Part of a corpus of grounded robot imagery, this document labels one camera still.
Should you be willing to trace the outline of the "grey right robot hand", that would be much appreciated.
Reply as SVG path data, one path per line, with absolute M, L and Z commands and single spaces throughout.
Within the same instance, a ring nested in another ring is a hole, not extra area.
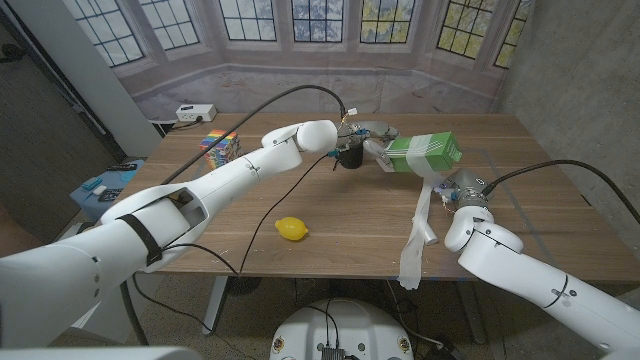
M 491 195 L 482 191 L 487 182 L 469 169 L 458 169 L 445 178 L 435 191 L 444 198 L 445 203 L 452 202 L 457 208 L 466 206 L 488 207 Z

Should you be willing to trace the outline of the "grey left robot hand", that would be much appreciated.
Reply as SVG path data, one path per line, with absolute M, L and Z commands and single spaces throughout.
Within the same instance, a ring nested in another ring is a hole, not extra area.
M 341 124 L 337 129 L 337 162 L 346 169 L 357 169 L 363 163 L 364 154 L 368 153 L 385 171 L 393 172 L 385 149 L 399 135 L 396 128 L 383 121 Z

